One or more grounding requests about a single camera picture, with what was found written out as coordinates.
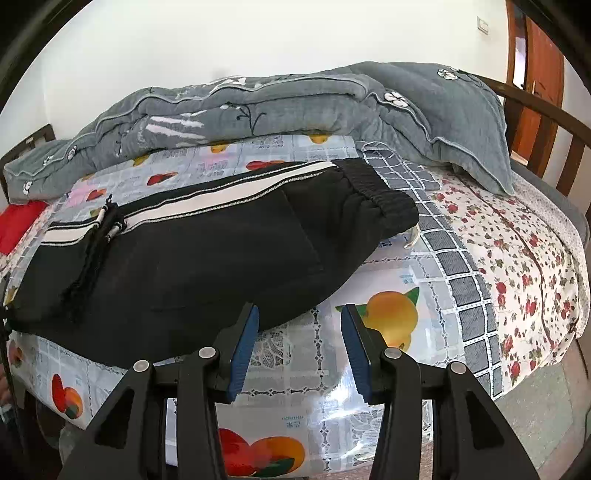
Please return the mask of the person left hand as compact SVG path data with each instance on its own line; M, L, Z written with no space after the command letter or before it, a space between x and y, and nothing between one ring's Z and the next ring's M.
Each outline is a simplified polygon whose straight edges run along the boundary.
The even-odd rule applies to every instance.
M7 374L3 366L0 366L0 407L1 412L7 412L13 405L13 397L10 390Z

